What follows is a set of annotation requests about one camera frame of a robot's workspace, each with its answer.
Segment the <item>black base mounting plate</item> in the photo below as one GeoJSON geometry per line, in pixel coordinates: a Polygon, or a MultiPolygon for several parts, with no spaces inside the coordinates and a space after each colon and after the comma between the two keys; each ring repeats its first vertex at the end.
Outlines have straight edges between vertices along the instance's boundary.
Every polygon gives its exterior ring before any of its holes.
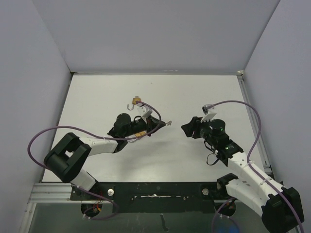
{"type": "Polygon", "coordinates": [[[228,200],[215,182],[97,182],[84,191],[72,185],[70,200],[81,201],[84,218],[106,220],[118,214],[213,214],[228,200]]]}

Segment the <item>large brass padlock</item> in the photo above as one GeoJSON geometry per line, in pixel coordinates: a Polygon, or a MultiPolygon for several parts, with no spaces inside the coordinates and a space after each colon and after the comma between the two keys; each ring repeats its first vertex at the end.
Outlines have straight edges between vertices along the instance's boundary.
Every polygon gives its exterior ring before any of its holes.
{"type": "Polygon", "coordinates": [[[136,133],[135,134],[135,137],[137,138],[137,139],[140,139],[140,138],[142,138],[142,137],[145,137],[146,136],[146,132],[145,131],[141,131],[141,132],[139,132],[139,133],[136,133]]]}

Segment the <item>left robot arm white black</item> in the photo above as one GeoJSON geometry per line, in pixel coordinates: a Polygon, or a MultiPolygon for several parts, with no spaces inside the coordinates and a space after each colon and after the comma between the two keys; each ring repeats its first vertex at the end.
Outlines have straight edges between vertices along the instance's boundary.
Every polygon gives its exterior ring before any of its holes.
{"type": "Polygon", "coordinates": [[[96,185],[97,180],[83,170],[87,158],[102,153],[120,152],[127,145],[124,138],[140,132],[155,132],[165,125],[164,121],[153,116],[131,120],[128,114],[120,114],[108,132],[111,139],[82,138],[74,133],[67,133],[44,158],[44,165],[62,182],[80,187],[82,194],[92,200],[98,196],[99,187],[96,185]]]}

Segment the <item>aluminium front rail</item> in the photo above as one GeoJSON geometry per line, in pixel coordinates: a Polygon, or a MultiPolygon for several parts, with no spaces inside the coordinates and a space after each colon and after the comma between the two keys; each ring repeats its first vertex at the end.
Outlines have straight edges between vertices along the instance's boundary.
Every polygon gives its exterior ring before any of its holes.
{"type": "Polygon", "coordinates": [[[28,203],[70,202],[71,185],[64,183],[35,183],[28,203]]]}

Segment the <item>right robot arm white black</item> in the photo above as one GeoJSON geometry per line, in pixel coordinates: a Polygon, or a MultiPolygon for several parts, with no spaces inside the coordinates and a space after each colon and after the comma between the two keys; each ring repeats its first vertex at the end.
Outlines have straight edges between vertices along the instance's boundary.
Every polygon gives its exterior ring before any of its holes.
{"type": "Polygon", "coordinates": [[[216,158],[233,172],[217,180],[219,197],[236,198],[255,211],[271,233],[286,233],[304,222],[300,194],[286,188],[259,169],[225,132],[220,119],[194,116],[182,125],[186,137],[202,138],[216,158]]]}

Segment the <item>small brass padlock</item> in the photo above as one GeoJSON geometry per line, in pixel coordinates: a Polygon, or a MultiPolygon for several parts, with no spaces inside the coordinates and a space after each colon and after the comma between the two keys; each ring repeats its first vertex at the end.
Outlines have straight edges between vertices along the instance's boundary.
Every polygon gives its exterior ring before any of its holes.
{"type": "Polygon", "coordinates": [[[132,104],[127,105],[127,110],[132,111],[136,106],[141,107],[142,104],[140,102],[141,102],[141,98],[139,96],[135,96],[132,99],[132,104]]]}

